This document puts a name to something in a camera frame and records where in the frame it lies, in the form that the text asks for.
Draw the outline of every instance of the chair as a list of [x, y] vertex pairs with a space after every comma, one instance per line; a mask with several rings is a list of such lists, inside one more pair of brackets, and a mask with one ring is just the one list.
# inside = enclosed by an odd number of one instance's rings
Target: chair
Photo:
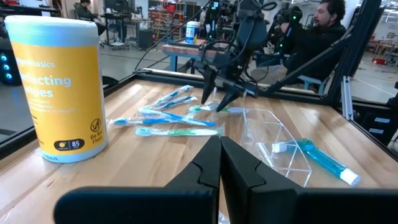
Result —
[[328, 78], [326, 78], [324, 81], [321, 81], [316, 78], [311, 78], [311, 77], [308, 77], [305, 75], [301, 75], [298, 78], [304, 81], [304, 89], [305, 90], [309, 90], [311, 84], [319, 85], [318, 94], [323, 95], [325, 92], [325, 87], [328, 84], [328, 81], [330, 79], [330, 76]]

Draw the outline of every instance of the person sitting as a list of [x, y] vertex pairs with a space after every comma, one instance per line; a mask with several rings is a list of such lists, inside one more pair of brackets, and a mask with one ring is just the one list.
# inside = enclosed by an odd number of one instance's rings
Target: person sitting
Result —
[[95, 22], [95, 25], [98, 29], [98, 35], [100, 36], [106, 30], [106, 26], [100, 22], [94, 21], [94, 19], [98, 18], [94, 16], [88, 9], [90, 4], [90, 0], [80, 0], [80, 3], [75, 3], [74, 7], [76, 10], [76, 15], [80, 20]]
[[[322, 0], [313, 17], [315, 27], [309, 30], [305, 30], [301, 26], [293, 27], [290, 38], [293, 43], [294, 53], [285, 61], [284, 66], [280, 66], [277, 70], [269, 69], [272, 72], [267, 74], [263, 82], [273, 85], [281, 81], [288, 74], [300, 68], [329, 48], [332, 43], [342, 38], [346, 32], [345, 27], [341, 25], [341, 20], [344, 16], [344, 0]], [[280, 25], [283, 33], [286, 32], [288, 27], [289, 23]], [[343, 51], [334, 54], [303, 75], [322, 81], [325, 80], [340, 61], [342, 53]], [[252, 76], [256, 79], [257, 76], [263, 75], [254, 71]], [[288, 87], [292, 88], [303, 88], [303, 86], [303, 82], [298, 78], [288, 85]]]

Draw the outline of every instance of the clear plastic container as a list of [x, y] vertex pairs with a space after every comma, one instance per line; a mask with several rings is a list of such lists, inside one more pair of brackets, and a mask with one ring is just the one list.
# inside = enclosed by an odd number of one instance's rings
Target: clear plastic container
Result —
[[[303, 187], [310, 176], [311, 167], [304, 153], [287, 128], [267, 110], [245, 109], [240, 145], [278, 173]], [[272, 144], [291, 141], [292, 152], [274, 153]]]

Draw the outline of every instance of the wooden table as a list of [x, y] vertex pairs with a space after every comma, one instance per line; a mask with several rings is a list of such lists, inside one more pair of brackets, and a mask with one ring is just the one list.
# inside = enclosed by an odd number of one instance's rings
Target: wooden table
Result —
[[[198, 39], [196, 44], [192, 44], [192, 46], [199, 46], [202, 43], [204, 43], [205, 40], [203, 39]], [[184, 40], [178, 42], [181, 44], [186, 44]], [[172, 45], [172, 44], [166, 44], [162, 46], [162, 51], [164, 54], [170, 56], [170, 71], [171, 72], [176, 72], [177, 71], [177, 62], [178, 62], [178, 57], [188, 57], [192, 58], [194, 60], [201, 58], [202, 55], [202, 50], [200, 50], [198, 47], [189, 47], [189, 46], [177, 46], [177, 45]], [[213, 58], [216, 55], [215, 50], [207, 50], [206, 51], [206, 57], [208, 58]]]
[[[108, 119], [134, 116], [137, 109], [176, 86], [135, 80], [105, 99]], [[200, 98], [201, 89], [193, 95]], [[185, 114], [190, 105], [170, 112]], [[285, 124], [295, 138], [315, 144], [354, 170], [360, 188], [398, 188], [398, 163], [378, 148], [334, 109], [267, 98], [236, 100], [233, 106], [264, 109]], [[227, 123], [225, 134], [239, 142], [239, 128]], [[108, 128], [109, 144], [92, 159], [56, 164], [40, 155], [37, 141], [0, 161], [0, 223], [52, 223], [55, 202], [77, 187], [163, 186], [175, 177], [208, 137], [140, 137], [134, 128]], [[310, 162], [308, 187], [348, 187]], [[227, 213], [223, 193], [220, 210]]]

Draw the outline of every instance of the concrete floor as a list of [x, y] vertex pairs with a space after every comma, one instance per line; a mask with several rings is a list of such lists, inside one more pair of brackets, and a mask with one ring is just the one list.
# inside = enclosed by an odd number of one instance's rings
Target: concrete floor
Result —
[[[130, 50], [111, 50], [110, 47], [99, 50], [99, 64], [103, 75], [121, 80], [130, 75], [144, 51], [130, 48]], [[139, 68], [150, 67], [166, 69], [170, 59], [161, 52], [161, 46], [149, 52], [140, 63]], [[371, 63], [371, 54], [365, 54], [351, 84], [353, 96], [369, 101], [385, 103], [396, 95], [394, 84], [398, 81], [398, 68], [375, 65]], [[184, 64], [189, 58], [179, 58], [178, 63]], [[19, 132], [32, 126], [23, 87], [0, 85], [0, 141], [7, 137], [3, 131]], [[398, 149], [398, 144], [390, 147]]]

